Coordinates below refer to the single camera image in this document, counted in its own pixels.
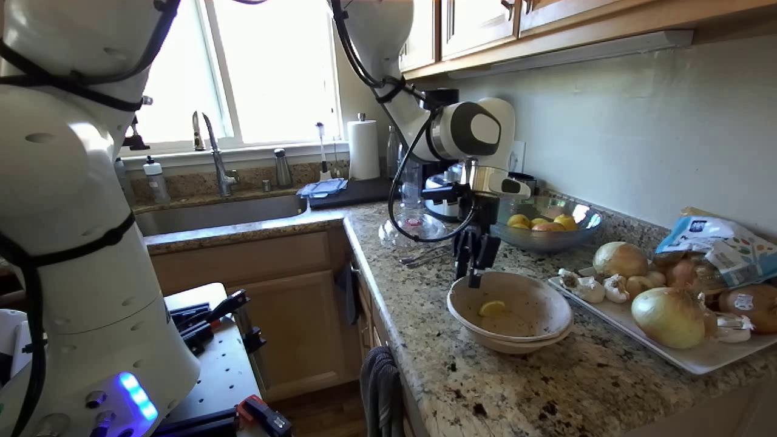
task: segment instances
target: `floor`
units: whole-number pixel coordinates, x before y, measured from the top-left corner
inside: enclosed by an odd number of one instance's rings
[[[287,415],[294,437],[363,437],[359,384],[319,390],[311,395],[277,401],[271,410]]]

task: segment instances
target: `tray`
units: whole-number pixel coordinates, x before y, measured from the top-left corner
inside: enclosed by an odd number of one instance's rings
[[[692,349],[667,349],[641,332],[641,327],[634,322],[628,312],[628,306],[618,306],[611,300],[599,300],[599,302],[583,300],[577,294],[566,289],[558,276],[550,276],[549,284],[560,294],[566,294],[567,298],[577,300],[583,309],[592,310],[594,316],[618,327],[623,334],[638,339],[641,344],[645,344],[651,352],[660,355],[671,363],[696,376],[711,374],[764,346],[777,344],[777,334],[753,334],[748,341],[735,341],[735,344],[706,336],[701,344]]]

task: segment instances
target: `granite countertop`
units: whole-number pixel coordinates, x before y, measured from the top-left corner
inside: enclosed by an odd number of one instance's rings
[[[495,355],[473,344],[447,312],[444,296],[453,281],[451,245],[408,242],[391,250],[378,241],[383,224],[387,205],[366,204],[146,242],[150,251],[167,251],[345,225],[430,435],[622,435],[777,376],[777,346],[692,376],[575,302],[572,332],[563,341],[529,356]],[[634,228],[618,233],[637,241],[656,238]],[[560,254],[529,254],[501,245],[492,268],[546,278],[558,267],[587,265],[606,238],[614,233],[606,230]]]

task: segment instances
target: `kitchen sink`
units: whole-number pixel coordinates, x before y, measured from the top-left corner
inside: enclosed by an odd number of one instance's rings
[[[230,224],[271,221],[298,213],[295,194],[226,199],[215,204],[187,204],[149,208],[135,213],[142,234],[215,228]]]

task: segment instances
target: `plastic bag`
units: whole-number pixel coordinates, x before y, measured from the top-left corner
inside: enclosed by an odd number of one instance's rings
[[[716,216],[682,216],[656,254],[701,251],[731,289],[777,276],[777,245]]]

